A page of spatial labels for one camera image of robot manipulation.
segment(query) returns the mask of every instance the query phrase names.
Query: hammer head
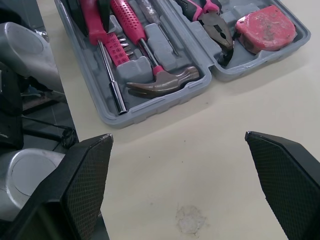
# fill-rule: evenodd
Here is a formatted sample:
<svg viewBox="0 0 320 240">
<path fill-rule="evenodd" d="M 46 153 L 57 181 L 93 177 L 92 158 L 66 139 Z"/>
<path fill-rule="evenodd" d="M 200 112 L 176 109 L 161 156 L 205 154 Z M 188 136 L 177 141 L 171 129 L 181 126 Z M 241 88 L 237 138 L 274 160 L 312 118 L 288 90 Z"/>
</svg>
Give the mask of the hammer head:
<svg viewBox="0 0 320 240">
<path fill-rule="evenodd" d="M 153 99 L 182 89 L 187 83 L 198 80 L 199 71 L 194 66 L 187 67 L 178 75 L 170 74 L 167 71 L 158 72 L 155 75 L 155 82 L 149 84 L 141 84 L 128 82 L 126 86 L 129 88 L 131 95 Z"/>
</svg>

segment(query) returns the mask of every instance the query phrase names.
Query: pink pliers handle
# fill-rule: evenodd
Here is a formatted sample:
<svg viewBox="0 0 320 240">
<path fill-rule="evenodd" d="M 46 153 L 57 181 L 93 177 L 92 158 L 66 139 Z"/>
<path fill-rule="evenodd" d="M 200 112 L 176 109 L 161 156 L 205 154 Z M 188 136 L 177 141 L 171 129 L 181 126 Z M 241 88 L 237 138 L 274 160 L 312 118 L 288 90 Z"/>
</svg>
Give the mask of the pink pliers handle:
<svg viewBox="0 0 320 240">
<path fill-rule="evenodd" d="M 198 20 L 202 13 L 216 12 L 219 13 L 222 6 L 218 0 L 175 0 L 182 8 L 183 15 L 185 15 L 191 22 Z"/>
</svg>

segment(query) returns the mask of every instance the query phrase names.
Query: voltage tester screwdriver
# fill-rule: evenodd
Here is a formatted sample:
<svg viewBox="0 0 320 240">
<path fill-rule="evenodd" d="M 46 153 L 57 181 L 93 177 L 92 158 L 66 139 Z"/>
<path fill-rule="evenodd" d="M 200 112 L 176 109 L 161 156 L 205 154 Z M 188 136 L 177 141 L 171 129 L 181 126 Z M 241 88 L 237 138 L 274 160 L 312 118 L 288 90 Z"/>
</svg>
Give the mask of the voltage tester screwdriver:
<svg viewBox="0 0 320 240">
<path fill-rule="evenodd" d="M 159 15 L 157 13 L 157 11 L 155 10 L 154 6 L 152 5 L 152 3 L 149 0 L 136 0 L 139 7 L 141 8 L 143 14 L 145 15 L 145 18 L 152 24 L 157 24 L 159 29 L 161 30 L 162 34 L 164 35 L 165 39 L 167 40 L 167 42 L 169 43 L 170 47 L 173 50 L 173 53 L 177 56 L 179 56 L 178 52 L 176 51 L 176 49 L 174 48 L 174 46 L 172 45 L 168 35 L 166 34 L 162 23 L 160 21 Z"/>
</svg>

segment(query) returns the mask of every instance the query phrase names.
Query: pink hammer handle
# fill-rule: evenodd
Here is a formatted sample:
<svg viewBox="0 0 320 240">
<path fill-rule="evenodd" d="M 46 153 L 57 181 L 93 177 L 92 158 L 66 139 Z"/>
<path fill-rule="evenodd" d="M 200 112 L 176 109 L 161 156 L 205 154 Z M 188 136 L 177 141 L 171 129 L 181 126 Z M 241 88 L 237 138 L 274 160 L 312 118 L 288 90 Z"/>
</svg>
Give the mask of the pink hammer handle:
<svg viewBox="0 0 320 240">
<path fill-rule="evenodd" d="M 98 41 L 105 44 L 107 33 L 102 25 L 97 0 L 79 0 L 79 2 L 89 31 L 90 43 L 94 46 L 98 45 Z"/>
<path fill-rule="evenodd" d="M 203 12 L 206 14 L 208 12 L 216 12 L 219 13 L 220 12 L 220 7 L 218 5 L 220 5 L 219 1 L 214 0 L 214 2 L 216 2 L 217 4 L 213 3 L 212 0 L 205 0 L 205 5 L 203 7 Z"/>
<path fill-rule="evenodd" d="M 144 27 L 125 0 L 111 0 L 110 6 L 131 42 L 138 45 L 140 39 L 147 40 Z"/>
</svg>

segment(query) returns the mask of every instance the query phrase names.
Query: claw hammer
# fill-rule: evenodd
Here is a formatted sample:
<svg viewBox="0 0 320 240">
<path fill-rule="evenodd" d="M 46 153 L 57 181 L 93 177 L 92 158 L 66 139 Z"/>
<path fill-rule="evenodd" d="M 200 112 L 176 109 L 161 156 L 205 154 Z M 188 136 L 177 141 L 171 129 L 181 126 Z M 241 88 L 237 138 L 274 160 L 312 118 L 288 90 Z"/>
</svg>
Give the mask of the claw hammer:
<svg viewBox="0 0 320 240">
<path fill-rule="evenodd" d="M 200 77 L 194 66 L 187 67 L 179 75 L 165 71 L 147 45 L 144 27 L 126 0 L 111 0 L 110 6 L 126 36 L 149 58 L 155 77 L 155 82 L 150 84 L 128 82 L 126 86 L 131 90 L 130 94 L 145 98 L 160 97 L 174 93 Z"/>
</svg>

